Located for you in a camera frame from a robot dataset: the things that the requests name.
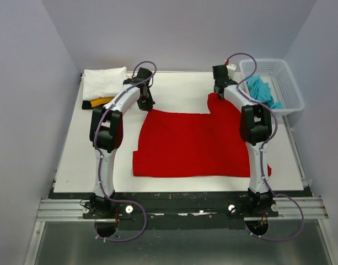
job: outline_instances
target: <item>white table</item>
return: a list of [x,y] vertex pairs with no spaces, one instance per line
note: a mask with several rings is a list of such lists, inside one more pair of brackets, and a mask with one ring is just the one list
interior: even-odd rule
[[[209,113],[207,96],[213,92],[211,72],[157,73],[151,88],[155,109],[179,113]],[[92,192],[95,183],[95,153],[89,141],[91,110],[82,110],[81,84],[60,165],[54,192]],[[124,115],[124,140],[115,158],[114,185],[117,192],[235,192],[246,191],[249,178],[206,176],[186,178],[135,177],[132,155],[147,113],[135,103]],[[269,143],[270,184],[274,190],[303,190],[283,120]]]

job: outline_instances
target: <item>white wall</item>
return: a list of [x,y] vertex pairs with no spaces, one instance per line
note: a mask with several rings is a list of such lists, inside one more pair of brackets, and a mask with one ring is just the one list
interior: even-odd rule
[[234,52],[283,58],[316,0],[42,0],[78,69],[210,71]]
[[285,59],[305,101],[290,117],[297,147],[338,241],[338,0],[317,1]]
[[0,0],[0,264],[23,264],[78,81],[40,0]]

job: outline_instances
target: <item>white towel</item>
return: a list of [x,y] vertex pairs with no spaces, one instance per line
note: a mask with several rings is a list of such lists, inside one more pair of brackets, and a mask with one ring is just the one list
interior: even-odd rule
[[116,96],[127,79],[127,68],[84,70],[83,100]]

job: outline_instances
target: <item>white basket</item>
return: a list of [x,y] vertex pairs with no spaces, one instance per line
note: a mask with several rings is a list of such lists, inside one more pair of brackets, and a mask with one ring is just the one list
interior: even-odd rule
[[[274,109],[278,116],[299,112],[304,108],[304,102],[300,90],[291,74],[289,66],[284,60],[278,59],[256,59],[257,70],[255,75],[260,75],[263,82],[268,82],[274,101],[280,101],[283,109]],[[255,68],[252,60],[240,61],[242,77],[250,75]]]

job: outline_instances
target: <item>blue cloth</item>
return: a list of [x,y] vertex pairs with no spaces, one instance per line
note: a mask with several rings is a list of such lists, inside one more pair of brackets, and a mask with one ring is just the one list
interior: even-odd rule
[[251,97],[254,99],[262,103],[268,103],[271,109],[283,109],[281,102],[274,102],[269,84],[264,83],[260,76],[251,76],[247,80],[247,87]]

